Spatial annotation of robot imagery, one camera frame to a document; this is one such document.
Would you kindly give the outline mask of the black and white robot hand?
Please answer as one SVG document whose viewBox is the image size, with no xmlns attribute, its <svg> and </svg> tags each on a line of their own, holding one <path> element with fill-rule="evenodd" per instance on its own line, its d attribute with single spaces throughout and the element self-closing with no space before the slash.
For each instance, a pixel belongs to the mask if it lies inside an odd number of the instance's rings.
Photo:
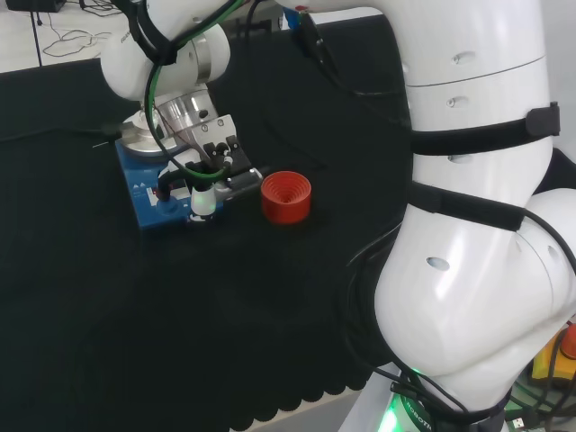
<svg viewBox="0 0 576 432">
<path fill-rule="evenodd" d="M 181 151 L 158 173 L 161 210 L 171 209 L 181 197 L 189 221 L 207 221 L 225 203 L 255 192 L 263 183 L 265 171 L 249 161 L 229 115 L 184 129 L 168 123 L 166 132 L 162 144 L 172 140 Z"/>
</svg>

